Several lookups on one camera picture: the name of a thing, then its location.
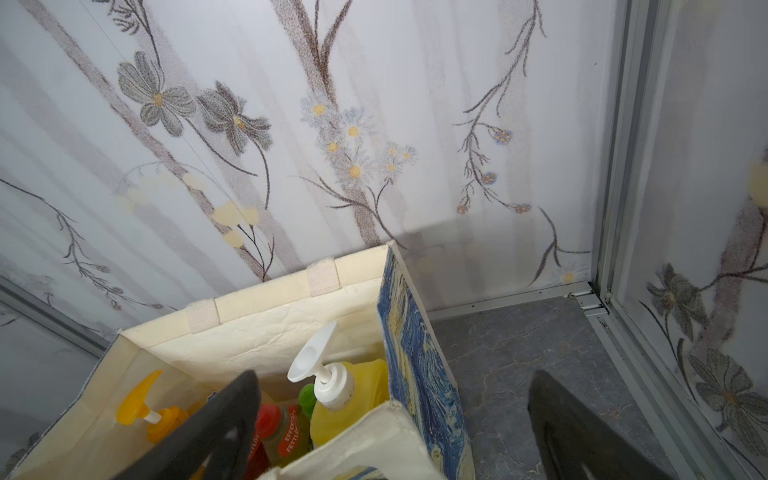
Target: aluminum frame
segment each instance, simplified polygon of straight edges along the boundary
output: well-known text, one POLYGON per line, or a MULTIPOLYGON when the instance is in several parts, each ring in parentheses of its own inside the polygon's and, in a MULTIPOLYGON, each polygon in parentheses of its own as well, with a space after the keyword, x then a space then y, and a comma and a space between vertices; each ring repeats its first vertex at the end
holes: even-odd
POLYGON ((672 0, 627 0, 617 22, 614 118, 601 165, 592 286, 607 313, 589 316, 651 429, 681 479, 750 478, 703 417, 632 317, 611 294, 624 267, 632 214, 641 198, 640 159, 647 138, 653 93, 672 0))

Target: canvas tote bag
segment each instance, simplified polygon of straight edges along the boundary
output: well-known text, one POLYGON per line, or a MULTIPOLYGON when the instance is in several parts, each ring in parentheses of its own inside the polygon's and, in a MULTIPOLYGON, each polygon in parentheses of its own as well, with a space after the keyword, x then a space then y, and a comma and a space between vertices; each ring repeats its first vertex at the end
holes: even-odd
POLYGON ((188 409, 245 369, 275 401, 301 385, 286 373, 304 343, 337 320, 325 363, 385 359, 390 401, 285 468, 262 478, 475 477, 455 381, 397 249, 390 242, 261 283, 121 332, 78 398, 22 459, 11 478, 107 479, 148 452, 141 420, 115 415, 155 369, 154 410, 188 409))

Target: bottle label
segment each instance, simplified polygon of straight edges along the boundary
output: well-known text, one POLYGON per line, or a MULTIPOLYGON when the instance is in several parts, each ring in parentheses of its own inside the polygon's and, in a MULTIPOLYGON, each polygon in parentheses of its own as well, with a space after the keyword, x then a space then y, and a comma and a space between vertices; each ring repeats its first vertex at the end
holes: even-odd
POLYGON ((254 433, 253 434, 253 441, 250 443, 250 452, 248 452, 248 462, 253 459, 253 454, 256 453, 256 450, 259 448, 259 444, 261 443, 261 440, 259 439, 259 434, 254 433))
POLYGON ((293 449, 296 448, 296 445, 299 444, 299 440, 301 439, 301 432, 299 431, 298 406, 291 405, 288 407, 288 419, 288 429, 286 430, 286 434, 283 439, 280 440, 280 445, 277 447, 277 453, 279 453, 281 457, 287 457, 290 455, 291 452, 293 452, 293 449))

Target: red bottle cap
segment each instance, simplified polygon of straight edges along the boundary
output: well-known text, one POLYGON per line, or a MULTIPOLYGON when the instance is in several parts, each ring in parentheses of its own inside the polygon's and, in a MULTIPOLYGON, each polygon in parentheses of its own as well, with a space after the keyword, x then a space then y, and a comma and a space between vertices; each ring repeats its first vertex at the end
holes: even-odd
POLYGON ((273 403, 262 403, 259 416, 256 418, 256 433, 262 439, 271 436, 280 426, 282 419, 283 413, 279 406, 273 403))

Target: dish soap bottle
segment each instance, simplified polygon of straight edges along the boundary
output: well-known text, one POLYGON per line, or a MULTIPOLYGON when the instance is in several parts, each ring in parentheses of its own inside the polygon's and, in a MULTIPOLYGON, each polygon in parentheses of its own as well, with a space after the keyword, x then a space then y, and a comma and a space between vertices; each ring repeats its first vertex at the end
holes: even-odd
POLYGON ((284 467, 309 451, 310 420, 298 405, 281 409, 262 403, 256 433, 273 467, 284 467))
POLYGON ((291 382, 315 376, 317 404, 312 412, 310 436, 317 446, 327 443, 369 410, 389 400, 384 360, 356 365, 337 362, 323 366, 323 357, 338 325, 333 321, 320 329, 304 345, 288 370, 291 382))

